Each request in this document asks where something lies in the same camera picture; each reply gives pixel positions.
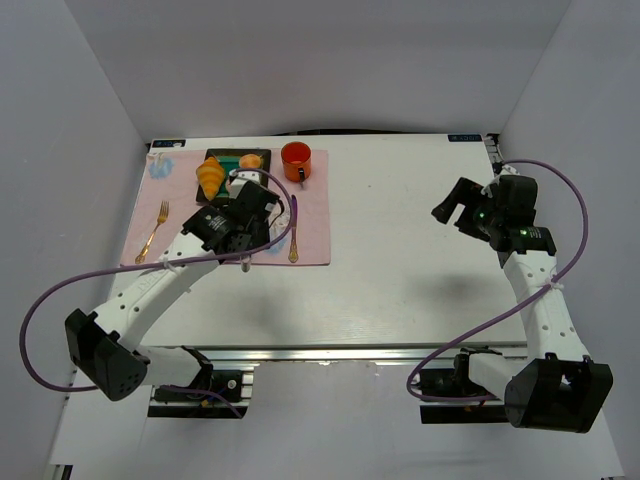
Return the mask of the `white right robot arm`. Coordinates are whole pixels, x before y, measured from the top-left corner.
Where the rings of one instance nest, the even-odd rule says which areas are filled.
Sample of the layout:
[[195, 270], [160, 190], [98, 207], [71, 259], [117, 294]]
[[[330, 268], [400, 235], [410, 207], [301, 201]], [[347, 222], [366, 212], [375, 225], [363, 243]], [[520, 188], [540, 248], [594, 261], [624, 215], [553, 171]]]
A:
[[525, 365], [491, 348], [463, 349], [444, 380], [446, 395], [479, 401], [492, 395], [516, 428], [588, 432], [608, 396], [613, 375], [592, 360], [555, 280], [556, 247], [550, 231], [535, 225], [536, 181], [500, 175], [481, 186], [460, 178], [432, 214], [447, 223], [457, 206], [458, 230], [497, 253], [516, 299], [526, 343]]

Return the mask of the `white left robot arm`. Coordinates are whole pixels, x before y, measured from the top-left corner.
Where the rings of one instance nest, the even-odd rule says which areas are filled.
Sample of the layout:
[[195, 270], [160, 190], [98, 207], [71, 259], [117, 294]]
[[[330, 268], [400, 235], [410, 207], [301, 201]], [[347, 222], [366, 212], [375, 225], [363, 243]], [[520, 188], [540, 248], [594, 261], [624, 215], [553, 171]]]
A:
[[269, 217], [280, 196], [253, 181], [221, 209], [200, 208], [182, 226], [157, 269], [141, 273], [115, 298], [65, 321], [72, 362], [111, 401], [141, 385], [187, 389], [203, 394], [213, 382], [213, 366], [186, 346], [145, 347], [151, 326], [189, 288], [222, 264], [227, 255], [246, 254], [269, 240]]

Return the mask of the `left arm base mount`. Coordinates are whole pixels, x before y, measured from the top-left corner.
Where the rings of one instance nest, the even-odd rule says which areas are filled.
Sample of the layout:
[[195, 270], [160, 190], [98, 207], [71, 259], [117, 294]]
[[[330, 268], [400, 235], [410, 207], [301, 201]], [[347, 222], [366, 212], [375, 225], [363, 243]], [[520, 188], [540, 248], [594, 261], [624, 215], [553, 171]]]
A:
[[154, 388], [147, 416], [165, 419], [240, 420], [248, 411], [253, 378], [253, 365], [229, 364], [215, 369], [208, 382], [192, 386], [192, 389], [202, 390], [202, 393]]

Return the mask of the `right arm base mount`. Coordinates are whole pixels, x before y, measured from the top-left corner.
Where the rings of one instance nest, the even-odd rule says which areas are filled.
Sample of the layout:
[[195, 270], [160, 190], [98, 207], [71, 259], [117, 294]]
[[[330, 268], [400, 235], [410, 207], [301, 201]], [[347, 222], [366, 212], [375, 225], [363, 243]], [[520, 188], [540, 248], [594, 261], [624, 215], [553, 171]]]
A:
[[421, 395], [435, 397], [420, 406], [423, 425], [506, 424], [501, 400], [481, 400], [489, 393], [467, 380], [460, 380], [453, 368], [423, 369], [411, 386]]

